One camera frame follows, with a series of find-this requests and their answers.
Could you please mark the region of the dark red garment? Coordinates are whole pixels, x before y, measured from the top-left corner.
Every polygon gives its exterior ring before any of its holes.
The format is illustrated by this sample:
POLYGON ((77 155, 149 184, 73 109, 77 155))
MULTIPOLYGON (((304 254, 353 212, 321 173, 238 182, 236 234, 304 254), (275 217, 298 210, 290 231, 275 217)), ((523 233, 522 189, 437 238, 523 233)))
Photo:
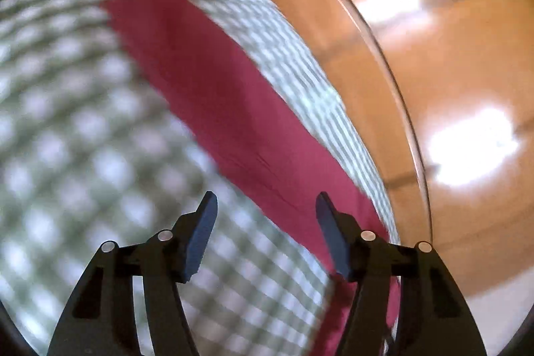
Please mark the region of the dark red garment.
POLYGON ((105 0, 127 53, 219 172, 282 231, 334 268, 316 217, 327 193, 385 235, 369 197, 304 127, 244 50, 189 0, 105 0))

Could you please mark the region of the green white checkered bedsheet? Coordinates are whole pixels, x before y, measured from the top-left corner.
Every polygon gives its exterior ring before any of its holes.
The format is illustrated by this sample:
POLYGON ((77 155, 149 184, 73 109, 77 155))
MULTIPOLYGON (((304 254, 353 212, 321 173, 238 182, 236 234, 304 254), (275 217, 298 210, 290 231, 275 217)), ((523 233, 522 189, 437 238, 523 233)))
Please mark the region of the green white checkered bedsheet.
MULTIPOLYGON (((257 64, 398 235, 384 184, 341 97, 272 0, 192 0, 257 64)), ((303 355, 331 295, 326 270, 282 233, 141 77, 102 0, 1 0, 1 299, 45 354, 107 240, 142 242, 196 208, 218 216, 179 287, 202 355, 303 355)))

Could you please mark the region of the orange wooden wardrobe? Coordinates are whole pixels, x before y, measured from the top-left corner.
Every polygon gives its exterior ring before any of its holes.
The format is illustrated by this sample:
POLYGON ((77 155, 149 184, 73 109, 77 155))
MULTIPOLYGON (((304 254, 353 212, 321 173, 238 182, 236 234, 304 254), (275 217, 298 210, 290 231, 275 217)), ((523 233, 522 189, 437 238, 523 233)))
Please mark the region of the orange wooden wardrobe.
POLYGON ((463 292, 533 267, 533 0, 273 0, 341 95, 401 239, 463 292))

